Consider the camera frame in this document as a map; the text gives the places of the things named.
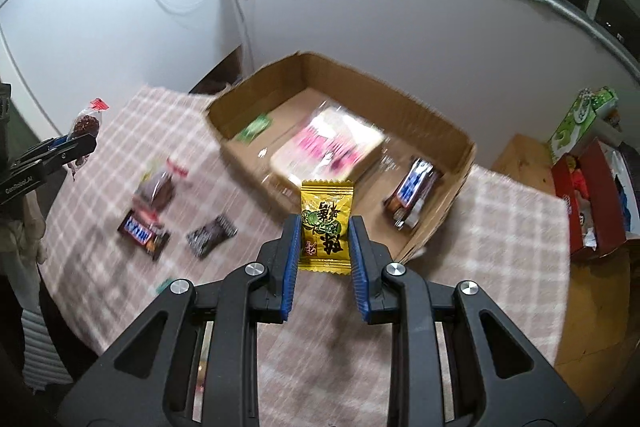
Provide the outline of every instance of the checkered tablecloth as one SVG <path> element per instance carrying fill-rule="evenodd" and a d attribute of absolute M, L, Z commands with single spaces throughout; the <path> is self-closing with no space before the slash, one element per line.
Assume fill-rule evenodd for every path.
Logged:
<path fill-rule="evenodd" d="M 75 182 L 67 177 L 50 210 L 42 277 L 69 327 L 98 353 L 164 280 L 222 279 L 280 235 L 281 223 L 220 158 L 203 113 L 210 100 L 140 90 L 100 131 L 96 152 Z M 116 229 L 149 162 L 169 155 L 189 168 L 190 185 L 178 187 L 162 214 L 172 238 L 153 263 Z M 220 212 L 238 235 L 200 261 L 184 236 Z M 449 217 L 410 266 L 439 283 L 475 280 L 554 361 L 569 278 L 561 200 L 473 167 Z M 258 370 L 266 426 L 386 425 L 390 330 L 361 322 L 348 277 L 299 273 L 289 321 L 258 329 Z"/>

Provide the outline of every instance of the wooden floor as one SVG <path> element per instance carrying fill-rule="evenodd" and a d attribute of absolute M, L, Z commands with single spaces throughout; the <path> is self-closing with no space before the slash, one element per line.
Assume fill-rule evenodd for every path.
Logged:
<path fill-rule="evenodd" d="M 545 146 L 511 139 L 492 169 L 556 195 Z M 631 285 L 629 254 L 571 265 L 556 370 L 591 411 L 607 396 L 640 339 L 640 288 Z"/>

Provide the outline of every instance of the triangular cutout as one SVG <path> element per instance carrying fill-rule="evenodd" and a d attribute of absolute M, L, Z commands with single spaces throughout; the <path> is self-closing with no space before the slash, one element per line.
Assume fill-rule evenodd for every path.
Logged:
<path fill-rule="evenodd" d="M 498 377 L 514 377 L 533 369 L 533 360 L 511 338 L 492 314 L 482 312 L 480 321 L 494 360 L 495 374 Z"/>
<path fill-rule="evenodd" d="M 134 377 L 148 378 L 156 359 L 166 319 L 166 312 L 160 312 L 152 318 L 140 334 L 120 353 L 113 367 Z"/>

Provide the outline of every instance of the black candy wrapper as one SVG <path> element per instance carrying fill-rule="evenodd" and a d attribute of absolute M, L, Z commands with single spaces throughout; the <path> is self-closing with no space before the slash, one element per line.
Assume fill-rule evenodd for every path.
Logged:
<path fill-rule="evenodd" d="M 238 229 L 224 214 L 220 214 L 216 219 L 207 223 L 193 232 L 187 234 L 187 243 L 191 247 L 193 254 L 199 259 L 206 256 L 217 245 L 234 237 Z"/>

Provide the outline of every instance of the red box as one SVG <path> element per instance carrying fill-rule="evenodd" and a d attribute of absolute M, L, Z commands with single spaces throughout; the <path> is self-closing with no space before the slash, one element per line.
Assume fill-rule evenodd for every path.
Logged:
<path fill-rule="evenodd" d="M 556 195 L 567 204 L 571 260 L 584 261 L 604 257 L 627 242 L 616 183 L 600 144 L 595 139 L 578 157 L 591 200 L 591 216 L 598 244 L 594 251 L 585 247 L 582 242 L 578 202 L 565 156 L 553 166 L 551 172 L 556 185 Z"/>

